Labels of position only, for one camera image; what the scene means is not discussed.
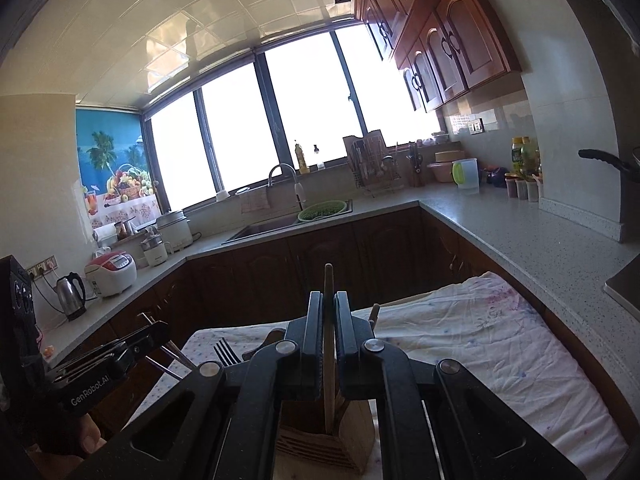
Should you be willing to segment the person's left hand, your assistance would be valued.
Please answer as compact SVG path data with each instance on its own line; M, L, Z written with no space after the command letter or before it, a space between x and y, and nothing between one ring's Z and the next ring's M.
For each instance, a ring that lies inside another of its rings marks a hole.
M101 430L99 430L98 425L89 414L85 414L78 419L76 429L78 430L79 444L84 455L96 452L106 443L102 438ZM65 479L84 460L81 456L43 453L38 445L29 448L27 456L42 475L42 478L50 480Z

